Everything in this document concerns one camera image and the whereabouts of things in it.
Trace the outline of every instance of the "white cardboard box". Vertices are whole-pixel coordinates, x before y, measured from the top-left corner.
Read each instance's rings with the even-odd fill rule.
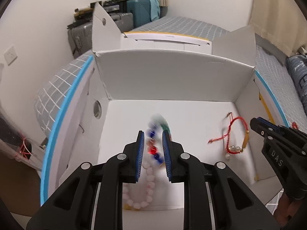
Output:
[[[53,126],[42,175],[42,203],[82,162],[95,165],[121,153],[126,144],[135,142],[139,130],[147,130],[151,115],[157,113],[166,118],[173,141],[181,143],[185,152],[205,163],[225,162],[263,203],[281,189],[261,154],[263,138],[259,135],[250,131],[247,148],[229,161],[224,141],[208,144],[209,139],[225,133],[228,112],[241,115],[248,124],[253,117],[263,117],[288,126],[276,98],[254,69],[254,32],[244,27],[204,45],[182,40],[127,38],[104,9],[96,6],[95,56],[84,64],[71,99],[62,106],[66,107],[62,119]],[[93,114],[95,101],[102,106],[100,119]],[[244,134],[242,124],[236,122],[230,143],[242,145]],[[160,144],[157,147],[163,152]],[[142,170],[140,181],[130,186],[136,200],[145,196],[144,174]],[[146,210],[154,210],[164,222],[160,229],[182,229],[183,184],[168,182],[165,169],[156,168],[155,175],[153,202]],[[153,212],[125,210],[123,222],[125,229],[157,227]]]

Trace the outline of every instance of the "wall outlet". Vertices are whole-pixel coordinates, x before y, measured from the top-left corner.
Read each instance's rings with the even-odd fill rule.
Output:
[[[7,61],[7,65],[10,65],[17,58],[14,45],[4,53],[4,58]]]

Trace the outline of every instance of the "red bead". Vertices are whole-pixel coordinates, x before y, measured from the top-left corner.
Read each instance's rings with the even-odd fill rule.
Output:
[[[157,148],[155,146],[150,146],[148,148],[148,153],[151,155],[155,155],[157,153]]]
[[[155,144],[155,139],[153,139],[153,138],[150,138],[150,139],[148,139],[148,141],[147,141],[147,146],[149,146],[149,147],[152,147],[154,144]]]

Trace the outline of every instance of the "suitcase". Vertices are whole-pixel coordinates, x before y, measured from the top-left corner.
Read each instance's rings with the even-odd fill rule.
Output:
[[[68,42],[75,59],[92,49],[92,27],[90,21],[68,30]]]
[[[133,29],[133,15],[131,13],[114,13],[110,16],[122,33]]]
[[[151,22],[149,0],[127,0],[119,3],[120,12],[132,13],[134,28]]]
[[[131,13],[114,13],[110,16],[122,33],[133,29],[133,15]],[[92,49],[92,27],[93,23],[90,21],[68,29],[68,42],[75,59]]]

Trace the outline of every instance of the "red string bracelet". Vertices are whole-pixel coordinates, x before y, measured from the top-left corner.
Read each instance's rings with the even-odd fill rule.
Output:
[[[233,123],[236,121],[236,120],[241,120],[242,123],[244,124],[244,127],[245,127],[245,137],[244,137],[244,140],[243,140],[243,144],[242,144],[242,152],[243,152],[243,149],[246,147],[247,143],[248,143],[248,139],[249,139],[249,130],[248,130],[248,125],[246,123],[246,121],[244,120],[243,117],[235,117],[233,118],[232,116],[232,113],[228,113],[227,116],[231,115],[231,121],[230,121],[230,124],[228,126],[228,132],[227,134],[221,136],[220,138],[215,138],[215,139],[210,139],[208,141],[209,144],[213,143],[213,142],[216,142],[216,141],[219,141],[219,140],[222,140],[224,139],[225,137],[227,137],[227,144],[226,144],[226,151],[227,153],[229,154],[239,154],[241,153],[240,152],[233,152],[231,150],[229,150],[229,136],[230,136],[230,131],[231,131],[231,126],[233,125]]]

